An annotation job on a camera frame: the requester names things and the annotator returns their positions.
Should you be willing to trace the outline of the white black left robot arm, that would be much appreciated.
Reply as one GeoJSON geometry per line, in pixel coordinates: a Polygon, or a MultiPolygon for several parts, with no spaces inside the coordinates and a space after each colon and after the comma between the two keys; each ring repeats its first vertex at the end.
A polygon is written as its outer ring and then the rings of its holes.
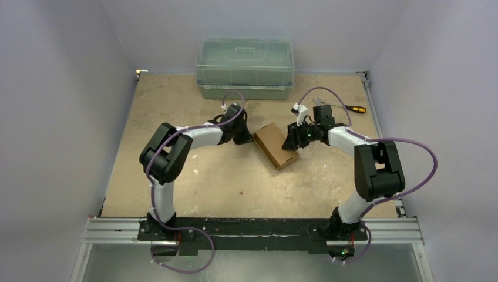
{"type": "Polygon", "coordinates": [[[162,123],[139,156],[150,182],[151,208],[147,220],[160,240],[168,240],[180,230],[175,224],[174,183],[183,170],[191,150],[234,142],[253,141],[247,126],[248,114],[238,103],[224,108],[224,113],[202,125],[178,127],[162,123]]]}

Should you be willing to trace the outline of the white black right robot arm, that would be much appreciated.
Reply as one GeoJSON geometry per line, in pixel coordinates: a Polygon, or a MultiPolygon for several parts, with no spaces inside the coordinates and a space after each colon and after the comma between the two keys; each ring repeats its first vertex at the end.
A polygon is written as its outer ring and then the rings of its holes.
{"type": "Polygon", "coordinates": [[[405,188],[405,178],[396,145],[391,141],[367,141],[357,137],[344,123],[337,123],[328,105],[314,106],[314,121],[307,123],[308,108],[296,103],[292,109],[296,122],[287,126],[283,150],[296,151],[319,141],[340,149],[354,159],[355,190],[345,203],[332,212],[326,236],[344,239],[359,229],[362,213],[375,200],[388,199],[405,188]]]}

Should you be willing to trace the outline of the brown cardboard box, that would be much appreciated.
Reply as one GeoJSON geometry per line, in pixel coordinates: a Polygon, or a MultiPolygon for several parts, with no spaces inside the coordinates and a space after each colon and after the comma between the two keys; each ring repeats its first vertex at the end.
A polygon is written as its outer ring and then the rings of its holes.
{"type": "Polygon", "coordinates": [[[283,170],[299,159],[298,152],[282,149],[285,136],[274,123],[256,130],[253,139],[276,170],[283,170]]]}

